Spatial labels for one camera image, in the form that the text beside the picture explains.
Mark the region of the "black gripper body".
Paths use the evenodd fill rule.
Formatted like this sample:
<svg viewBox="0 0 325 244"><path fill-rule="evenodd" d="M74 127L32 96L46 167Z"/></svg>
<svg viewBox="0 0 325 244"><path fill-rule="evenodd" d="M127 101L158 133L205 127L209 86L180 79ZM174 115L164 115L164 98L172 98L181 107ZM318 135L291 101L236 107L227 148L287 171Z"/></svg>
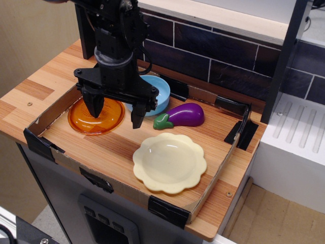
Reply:
<svg viewBox="0 0 325 244"><path fill-rule="evenodd" d="M128 104L150 102L151 110L157 106L158 89L138 76L134 62L122 66L105 67L97 64L93 68L77 68L74 75L78 79L77 89L80 91L82 87L89 86L100 90L104 98Z"/></svg>

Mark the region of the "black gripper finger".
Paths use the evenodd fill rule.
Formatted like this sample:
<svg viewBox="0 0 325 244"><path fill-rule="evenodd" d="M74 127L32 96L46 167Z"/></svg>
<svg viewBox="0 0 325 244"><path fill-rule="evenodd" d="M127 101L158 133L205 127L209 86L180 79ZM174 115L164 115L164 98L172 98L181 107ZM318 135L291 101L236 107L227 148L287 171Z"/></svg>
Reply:
<svg viewBox="0 0 325 244"><path fill-rule="evenodd" d="M138 129L141 127L143 119L148 111L151 110L150 102L135 102L132 104L132 112L131 112L131 121L133 124L133 129Z"/></svg>
<svg viewBox="0 0 325 244"><path fill-rule="evenodd" d="M100 90L89 86L82 87L81 92L90 115L94 118L98 118L104 106L103 94Z"/></svg>

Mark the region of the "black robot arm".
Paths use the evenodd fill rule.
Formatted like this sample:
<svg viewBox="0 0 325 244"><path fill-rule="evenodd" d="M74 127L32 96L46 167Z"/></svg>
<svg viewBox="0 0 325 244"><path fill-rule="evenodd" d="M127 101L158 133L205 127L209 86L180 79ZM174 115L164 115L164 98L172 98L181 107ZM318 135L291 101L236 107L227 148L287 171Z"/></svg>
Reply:
<svg viewBox="0 0 325 244"><path fill-rule="evenodd" d="M143 42L149 26L137 1L75 1L84 10L94 31L97 66L74 71L90 114L97 118L110 98L131 104L133 128L141 126L147 112L157 107L158 88L141 78L137 51L147 51Z"/></svg>

